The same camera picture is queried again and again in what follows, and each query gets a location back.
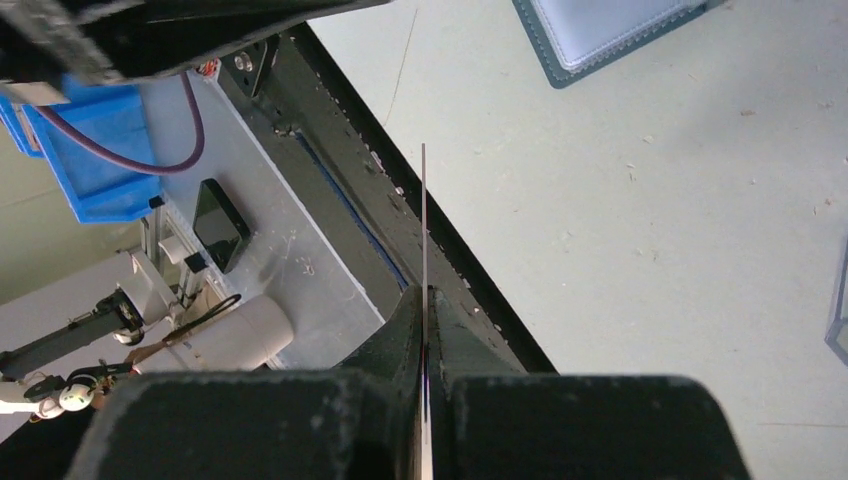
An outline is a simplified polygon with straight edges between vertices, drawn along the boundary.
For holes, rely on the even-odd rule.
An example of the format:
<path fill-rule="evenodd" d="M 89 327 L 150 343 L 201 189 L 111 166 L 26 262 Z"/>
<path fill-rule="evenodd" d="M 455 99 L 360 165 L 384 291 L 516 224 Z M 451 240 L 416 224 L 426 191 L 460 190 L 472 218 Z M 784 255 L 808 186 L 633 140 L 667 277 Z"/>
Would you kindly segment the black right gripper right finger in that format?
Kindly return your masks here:
<path fill-rule="evenodd" d="M 724 412 L 679 375 L 513 368 L 431 289 L 428 379 L 438 479 L 746 479 Z"/>

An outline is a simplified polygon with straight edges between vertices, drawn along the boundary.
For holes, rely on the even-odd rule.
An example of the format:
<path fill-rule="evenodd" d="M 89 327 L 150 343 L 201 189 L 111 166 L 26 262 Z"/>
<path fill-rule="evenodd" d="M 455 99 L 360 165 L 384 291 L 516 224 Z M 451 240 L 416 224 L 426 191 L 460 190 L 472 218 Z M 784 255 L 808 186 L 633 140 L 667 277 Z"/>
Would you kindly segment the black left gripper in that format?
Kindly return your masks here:
<path fill-rule="evenodd" d="M 361 1 L 19 0 L 1 4 L 1 93 L 64 103 L 62 80 L 119 85 L 158 79 L 299 23 L 373 6 Z"/>

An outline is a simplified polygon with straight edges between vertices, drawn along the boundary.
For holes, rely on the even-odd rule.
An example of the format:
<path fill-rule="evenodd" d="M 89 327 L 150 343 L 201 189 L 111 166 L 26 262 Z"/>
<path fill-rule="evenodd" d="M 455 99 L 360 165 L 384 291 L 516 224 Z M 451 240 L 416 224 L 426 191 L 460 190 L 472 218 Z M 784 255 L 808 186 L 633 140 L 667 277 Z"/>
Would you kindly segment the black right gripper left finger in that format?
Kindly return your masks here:
<path fill-rule="evenodd" d="M 423 289 L 323 370 L 142 374 L 96 415 L 71 479 L 417 479 Z"/>

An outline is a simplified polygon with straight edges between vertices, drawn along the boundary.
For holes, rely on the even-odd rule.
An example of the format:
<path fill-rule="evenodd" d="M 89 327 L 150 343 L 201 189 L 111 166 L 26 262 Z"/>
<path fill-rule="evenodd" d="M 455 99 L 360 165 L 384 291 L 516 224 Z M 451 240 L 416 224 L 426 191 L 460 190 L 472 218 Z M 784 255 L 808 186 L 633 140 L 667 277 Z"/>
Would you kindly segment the thin credit card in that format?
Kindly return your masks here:
<path fill-rule="evenodd" d="M 432 458 L 432 425 L 430 382 L 428 373 L 428 323 L 429 323 L 429 232 L 427 207 L 427 157 L 426 143 L 421 143 L 421 240 L 422 240 L 422 356 L 421 356 L 421 473 L 423 479 L 434 479 Z"/>

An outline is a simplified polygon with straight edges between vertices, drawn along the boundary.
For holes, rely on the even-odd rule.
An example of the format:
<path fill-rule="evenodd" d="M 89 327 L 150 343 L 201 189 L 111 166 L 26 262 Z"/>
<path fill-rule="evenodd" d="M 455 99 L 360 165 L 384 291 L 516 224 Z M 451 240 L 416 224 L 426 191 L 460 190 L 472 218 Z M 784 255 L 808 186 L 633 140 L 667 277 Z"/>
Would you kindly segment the blue leather card holder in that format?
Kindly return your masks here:
<path fill-rule="evenodd" d="M 563 89 L 718 7 L 708 0 L 514 0 L 554 89 Z"/>

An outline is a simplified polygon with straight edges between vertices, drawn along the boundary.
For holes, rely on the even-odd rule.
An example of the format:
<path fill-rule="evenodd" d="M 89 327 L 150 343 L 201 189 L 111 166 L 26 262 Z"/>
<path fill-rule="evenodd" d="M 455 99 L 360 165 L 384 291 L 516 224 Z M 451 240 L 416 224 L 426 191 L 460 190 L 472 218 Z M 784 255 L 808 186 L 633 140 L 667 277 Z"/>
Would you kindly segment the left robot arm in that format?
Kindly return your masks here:
<path fill-rule="evenodd" d="M 133 373 L 322 369 L 403 276 L 289 92 L 289 28 L 360 1 L 5 1 L 1 114 L 82 222 L 136 222 L 128 274 L 1 355 L 1 410 L 64 418 Z"/>

